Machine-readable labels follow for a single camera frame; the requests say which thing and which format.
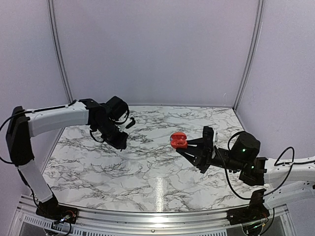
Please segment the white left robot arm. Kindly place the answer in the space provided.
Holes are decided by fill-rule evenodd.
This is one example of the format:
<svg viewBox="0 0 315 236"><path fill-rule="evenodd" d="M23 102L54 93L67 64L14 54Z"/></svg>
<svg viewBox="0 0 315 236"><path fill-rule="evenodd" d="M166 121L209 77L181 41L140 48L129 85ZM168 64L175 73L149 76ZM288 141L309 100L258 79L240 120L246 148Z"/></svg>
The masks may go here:
<svg viewBox="0 0 315 236"><path fill-rule="evenodd" d="M8 125L6 143L10 156L9 164L17 167L22 179L38 200L43 211L52 219L62 215L62 207L34 161L31 138L52 130L71 126L87 125L90 133L101 133L103 143L115 149L126 149L128 134L126 129L135 125L130 117L128 104L117 96L106 103L97 103L91 98L74 100L69 104L41 108L23 109L15 107Z"/></svg>

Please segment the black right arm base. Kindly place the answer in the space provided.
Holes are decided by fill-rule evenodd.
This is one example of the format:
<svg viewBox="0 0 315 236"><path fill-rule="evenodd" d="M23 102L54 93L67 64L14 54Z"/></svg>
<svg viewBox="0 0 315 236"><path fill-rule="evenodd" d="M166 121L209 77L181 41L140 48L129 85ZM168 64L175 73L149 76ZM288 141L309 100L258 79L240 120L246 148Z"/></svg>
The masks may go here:
<svg viewBox="0 0 315 236"><path fill-rule="evenodd" d="M230 225L237 225L267 219L270 216L269 210L264 206L263 194L266 189L255 190L250 198L250 203L245 207L229 209L227 220Z"/></svg>

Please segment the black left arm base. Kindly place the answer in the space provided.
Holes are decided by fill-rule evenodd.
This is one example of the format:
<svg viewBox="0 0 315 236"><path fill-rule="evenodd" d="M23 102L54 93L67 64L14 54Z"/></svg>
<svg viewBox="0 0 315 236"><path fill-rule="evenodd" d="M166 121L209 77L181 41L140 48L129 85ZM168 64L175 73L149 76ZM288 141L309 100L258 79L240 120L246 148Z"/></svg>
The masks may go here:
<svg viewBox="0 0 315 236"><path fill-rule="evenodd" d="M33 201L36 205L36 214L54 220L54 224L76 223L79 210L75 207L60 205L54 194L46 202L36 201L35 197Z"/></svg>

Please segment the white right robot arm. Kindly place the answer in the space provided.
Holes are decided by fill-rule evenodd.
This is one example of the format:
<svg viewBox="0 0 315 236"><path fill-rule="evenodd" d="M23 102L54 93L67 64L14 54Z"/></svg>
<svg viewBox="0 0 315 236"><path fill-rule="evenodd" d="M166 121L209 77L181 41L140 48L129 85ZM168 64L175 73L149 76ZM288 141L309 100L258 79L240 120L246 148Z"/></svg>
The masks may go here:
<svg viewBox="0 0 315 236"><path fill-rule="evenodd" d="M239 180L248 186L270 185L254 192L244 209L248 220L255 220L263 206L272 209L287 203L315 197L315 159L290 160L260 157L260 141L246 131L233 135L237 140L227 149L216 146L217 132L205 126L202 137L188 140L185 133L171 135L170 144L201 173L210 166L223 168L225 173L238 173Z"/></svg>

